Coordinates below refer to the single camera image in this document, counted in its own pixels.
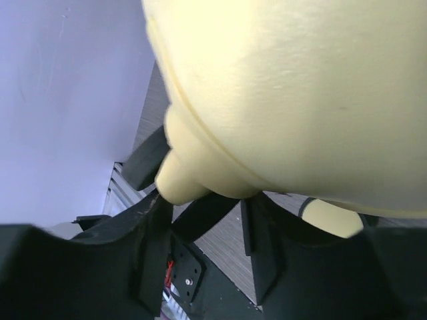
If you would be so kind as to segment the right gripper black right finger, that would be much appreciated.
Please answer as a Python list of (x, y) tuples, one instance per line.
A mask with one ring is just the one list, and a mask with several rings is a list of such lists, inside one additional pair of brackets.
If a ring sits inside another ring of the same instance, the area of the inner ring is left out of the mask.
[(426, 230), (367, 227), (342, 239), (255, 196), (241, 203), (266, 319), (425, 319)]

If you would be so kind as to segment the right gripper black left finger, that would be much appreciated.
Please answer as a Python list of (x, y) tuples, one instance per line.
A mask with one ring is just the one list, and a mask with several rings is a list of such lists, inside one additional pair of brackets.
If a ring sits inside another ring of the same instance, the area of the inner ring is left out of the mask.
[(1, 226), (2, 319), (153, 319), (173, 207), (152, 192), (70, 240)]

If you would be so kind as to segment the yellow hard-shell suitcase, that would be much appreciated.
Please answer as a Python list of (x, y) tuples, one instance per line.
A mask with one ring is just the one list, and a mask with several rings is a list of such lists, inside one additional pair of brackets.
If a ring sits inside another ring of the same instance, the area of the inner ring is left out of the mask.
[(175, 205), (297, 193), (426, 216), (425, 1), (144, 1)]

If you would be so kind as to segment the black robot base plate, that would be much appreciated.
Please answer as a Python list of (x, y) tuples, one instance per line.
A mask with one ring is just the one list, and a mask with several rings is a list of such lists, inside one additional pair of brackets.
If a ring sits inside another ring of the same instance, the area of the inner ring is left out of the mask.
[(188, 319), (263, 319), (256, 306), (250, 261), (243, 243), (190, 243), (171, 235), (171, 296)]

